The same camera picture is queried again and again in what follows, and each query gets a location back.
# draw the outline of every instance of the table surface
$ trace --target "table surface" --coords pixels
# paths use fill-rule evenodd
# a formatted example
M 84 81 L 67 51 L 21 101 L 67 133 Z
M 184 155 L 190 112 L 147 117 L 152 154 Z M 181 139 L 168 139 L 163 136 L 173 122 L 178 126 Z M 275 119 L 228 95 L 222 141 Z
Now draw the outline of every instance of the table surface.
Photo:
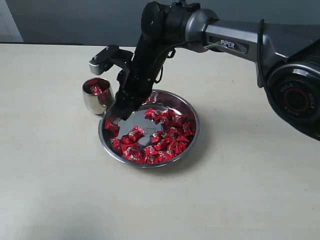
M 107 154 L 83 103 L 101 49 L 0 44 L 1 239 L 319 237 L 320 145 L 273 112 L 254 63 L 168 59 L 155 88 L 193 105 L 199 139 L 185 159 L 140 169 Z M 114 92 L 118 72 L 103 75 Z

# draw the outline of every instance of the gray wall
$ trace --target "gray wall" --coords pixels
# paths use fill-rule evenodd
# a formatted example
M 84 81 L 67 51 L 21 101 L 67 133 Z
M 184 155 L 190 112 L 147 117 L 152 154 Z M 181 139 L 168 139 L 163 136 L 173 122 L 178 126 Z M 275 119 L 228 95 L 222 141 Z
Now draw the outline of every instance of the gray wall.
M 150 0 L 6 0 L 28 43 L 134 46 Z M 171 4 L 173 0 L 159 0 Z M 221 19 L 276 24 L 320 24 L 319 0 L 194 0 Z

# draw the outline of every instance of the stainless steel bowl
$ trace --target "stainless steel bowl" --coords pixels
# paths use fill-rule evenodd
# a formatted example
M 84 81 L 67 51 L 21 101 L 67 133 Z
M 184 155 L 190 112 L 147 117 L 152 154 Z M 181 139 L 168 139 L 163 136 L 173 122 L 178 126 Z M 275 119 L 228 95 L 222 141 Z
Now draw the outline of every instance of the stainless steel bowl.
M 159 163 L 154 164 L 139 164 L 133 161 L 129 161 L 124 159 L 122 156 L 119 156 L 116 152 L 113 151 L 112 148 L 112 136 L 108 134 L 108 131 L 104 130 L 104 123 L 106 119 L 110 119 L 117 123 L 120 127 L 118 138 L 121 138 L 123 135 L 128 134 L 128 132 L 134 127 L 139 126 L 144 131 L 144 137 L 142 137 L 138 143 L 141 148 L 144 148 L 145 146 L 148 146 L 151 144 L 151 135 L 156 131 L 162 131 L 162 125 L 161 124 L 155 124 L 154 122 L 145 119 L 145 111 L 149 108 L 154 108 L 160 111 L 164 111 L 167 109 L 174 110 L 177 114 L 183 114 L 187 116 L 187 119 L 189 121 L 195 122 L 196 130 L 195 135 L 190 142 L 189 146 L 186 148 L 184 152 L 179 154 L 178 156 L 168 160 L 163 161 Z M 199 117 L 195 111 L 195 109 L 188 103 L 186 100 L 184 100 L 182 97 L 163 90 L 153 90 L 152 94 L 148 98 L 148 100 L 139 108 L 139 110 L 132 113 L 132 115 L 126 120 L 122 120 L 120 118 L 117 118 L 112 113 L 112 107 L 107 109 L 104 114 L 102 115 L 100 122 L 99 122 L 99 138 L 100 141 L 104 147 L 104 149 L 116 160 L 132 165 L 139 168 L 157 168 L 161 166 L 168 165 L 170 163 L 173 163 L 181 158 L 183 158 L 185 155 L 188 154 L 188 152 L 192 149 L 192 147 L 195 145 L 199 132 L 200 132 L 200 122 Z

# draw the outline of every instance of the stainless steel cup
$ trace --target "stainless steel cup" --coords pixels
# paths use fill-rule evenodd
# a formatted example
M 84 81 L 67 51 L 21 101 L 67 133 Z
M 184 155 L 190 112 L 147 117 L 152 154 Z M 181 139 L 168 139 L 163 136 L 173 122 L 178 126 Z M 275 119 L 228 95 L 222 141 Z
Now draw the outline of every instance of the stainless steel cup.
M 90 88 L 95 85 L 101 88 L 101 94 L 91 94 Z M 96 115 L 103 114 L 104 111 L 115 102 L 110 82 L 100 77 L 85 81 L 82 85 L 82 93 L 85 106 L 90 112 Z

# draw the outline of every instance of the bowl rim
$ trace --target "bowl rim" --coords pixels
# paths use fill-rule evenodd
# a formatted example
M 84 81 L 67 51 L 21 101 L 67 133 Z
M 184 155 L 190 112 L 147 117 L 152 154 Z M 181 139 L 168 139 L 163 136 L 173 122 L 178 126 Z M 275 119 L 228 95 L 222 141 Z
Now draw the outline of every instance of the bowl rim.
M 104 121 L 105 121 L 105 117 L 108 113 L 108 111 L 111 109 L 108 108 L 104 111 L 104 113 L 102 114 L 100 121 L 99 121 L 99 125 L 98 125 L 98 134 L 99 134 L 99 139 L 100 142 L 103 146 L 103 148 L 108 152 L 109 155 L 111 155 L 114 159 L 127 164 L 127 165 L 131 165 L 134 167 L 138 167 L 138 168 L 143 168 L 143 169 L 147 169 L 147 168 L 158 168 L 158 167 L 162 167 L 162 166 L 166 166 L 168 164 L 174 163 L 177 160 L 181 159 L 182 157 L 184 157 L 196 144 L 198 137 L 199 137 L 199 133 L 200 133 L 200 120 L 199 120 L 199 116 L 196 112 L 196 110 L 194 109 L 194 107 L 187 101 L 185 100 L 183 97 L 169 92 L 169 91 L 165 91 L 165 90 L 161 90 L 161 89 L 152 89 L 152 92 L 156 92 L 156 93 L 164 93 L 164 94 L 169 94 L 171 96 L 174 96 L 175 98 L 179 99 L 180 101 L 182 101 L 183 103 L 185 103 L 192 111 L 194 118 L 195 118 L 195 125 L 196 125 L 196 130 L 195 130 L 195 134 L 193 137 L 192 142 L 189 144 L 189 146 L 182 152 L 180 153 L 178 156 L 175 156 L 174 158 L 171 158 L 168 161 L 163 161 L 163 162 L 158 162 L 158 163 L 136 163 L 130 160 L 126 160 L 123 157 L 120 157 L 119 155 L 117 155 L 115 152 L 113 152 L 106 144 L 105 140 L 104 140 L 104 136 L 103 136 L 103 128 L 104 128 Z

